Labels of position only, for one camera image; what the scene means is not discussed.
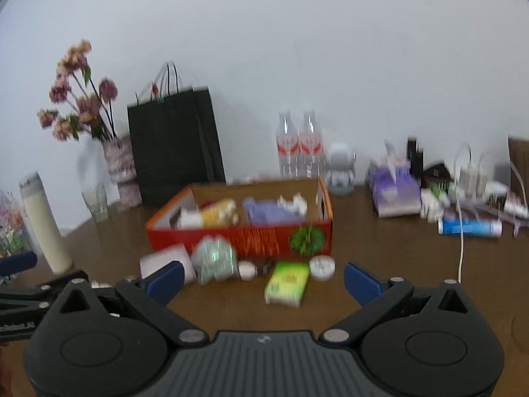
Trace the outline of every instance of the gray ridged panel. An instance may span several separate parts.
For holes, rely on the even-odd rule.
[[[138,397],[388,397],[344,349],[306,331],[222,332],[209,346],[179,351]]]

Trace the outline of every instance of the red box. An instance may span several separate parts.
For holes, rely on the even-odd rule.
[[[248,225],[241,207],[247,197],[256,200],[291,200],[301,193],[307,201],[306,222],[296,225]],[[239,225],[208,229],[172,228],[181,208],[192,210],[221,199],[237,203]],[[191,253],[204,236],[222,236],[230,242],[240,258],[313,256],[331,253],[332,209],[329,194],[321,179],[266,181],[250,185],[189,185],[171,199],[146,224],[154,250],[183,244]]]

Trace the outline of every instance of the black paper bag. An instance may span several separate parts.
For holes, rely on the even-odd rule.
[[[128,114],[144,205],[160,207],[191,183],[225,181],[207,88],[179,91],[177,81],[176,93],[166,97],[151,94],[146,103],[138,99],[135,106],[128,107]]]

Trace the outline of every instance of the bottle label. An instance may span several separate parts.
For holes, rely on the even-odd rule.
[[[322,151],[322,138],[315,134],[301,136],[301,152],[307,155],[316,155]]]
[[[277,152],[279,155],[297,154],[300,149],[300,142],[297,137],[283,137],[277,139]]]

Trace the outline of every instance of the open box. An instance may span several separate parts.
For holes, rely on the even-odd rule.
[[[306,221],[287,225],[248,225],[242,201],[292,200],[297,193],[307,201]],[[237,203],[240,223],[208,229],[172,228],[181,209],[197,207],[222,199]],[[239,257],[313,256],[331,253],[332,209],[329,194],[321,179],[284,179],[250,185],[189,185],[171,199],[146,224],[149,241],[155,250],[183,244],[191,253],[204,236],[222,236]]]

